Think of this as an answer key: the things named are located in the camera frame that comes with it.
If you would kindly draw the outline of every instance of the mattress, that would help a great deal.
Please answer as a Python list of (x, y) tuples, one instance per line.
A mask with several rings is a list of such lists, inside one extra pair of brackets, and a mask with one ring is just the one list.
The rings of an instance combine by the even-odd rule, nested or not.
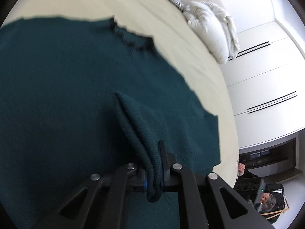
[(234, 186), (238, 138), (223, 75), (173, 4), (167, 0), (19, 0), (4, 25), (19, 18), (55, 16), (88, 21), (114, 16), (119, 26), (152, 36), (159, 53), (184, 77), (202, 106), (218, 116), (221, 163), (213, 171)]

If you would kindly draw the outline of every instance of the teal sweater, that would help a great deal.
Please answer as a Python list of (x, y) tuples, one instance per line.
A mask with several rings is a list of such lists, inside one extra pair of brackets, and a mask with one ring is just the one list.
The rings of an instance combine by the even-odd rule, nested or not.
[(157, 142), (195, 172), (220, 163), (217, 117), (152, 38), (113, 19), (2, 27), (0, 101), (0, 202), (19, 229), (92, 173), (137, 160), (147, 168), (147, 199), (158, 202), (133, 194), (128, 228), (177, 228), (176, 194), (173, 206), (159, 199)]

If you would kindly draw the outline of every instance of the metal screw head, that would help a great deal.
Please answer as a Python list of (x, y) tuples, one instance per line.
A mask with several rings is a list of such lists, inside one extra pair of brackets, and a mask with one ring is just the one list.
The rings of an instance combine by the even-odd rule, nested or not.
[(127, 164), (127, 169), (132, 170), (132, 169), (135, 169), (135, 167), (136, 167), (136, 165), (133, 163)]
[(173, 168), (174, 169), (182, 169), (182, 165), (179, 164), (179, 163), (175, 163), (175, 164), (173, 164)]
[(90, 178), (92, 181), (97, 181), (98, 179), (100, 179), (100, 175), (95, 173), (92, 174)]
[(214, 172), (209, 173), (208, 177), (212, 180), (216, 180), (218, 178), (217, 174)]

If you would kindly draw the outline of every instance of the gray hair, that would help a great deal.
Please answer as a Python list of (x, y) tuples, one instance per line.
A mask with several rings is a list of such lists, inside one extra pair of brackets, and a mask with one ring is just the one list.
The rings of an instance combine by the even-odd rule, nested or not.
[(269, 194), (269, 200), (266, 201), (265, 204), (263, 204), (262, 210), (260, 211), (260, 213), (270, 212), (271, 209), (274, 208), (275, 204), (276, 204), (276, 198), (272, 194)]

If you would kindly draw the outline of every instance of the white pillow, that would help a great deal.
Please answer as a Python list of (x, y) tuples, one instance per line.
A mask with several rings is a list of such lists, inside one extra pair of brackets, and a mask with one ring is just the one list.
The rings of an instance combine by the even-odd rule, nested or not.
[(183, 13), (190, 28), (203, 40), (219, 64), (229, 57), (227, 38), (221, 22), (205, 4), (192, 1)]
[(221, 22), (222, 28), (224, 29), (227, 38), (229, 55), (232, 59), (235, 59), (239, 52), (239, 41), (237, 38), (236, 27), (232, 16), (228, 13), (228, 11), (218, 6), (216, 3), (201, 3), (207, 5), (213, 11), (214, 15), (218, 18), (218, 20)]

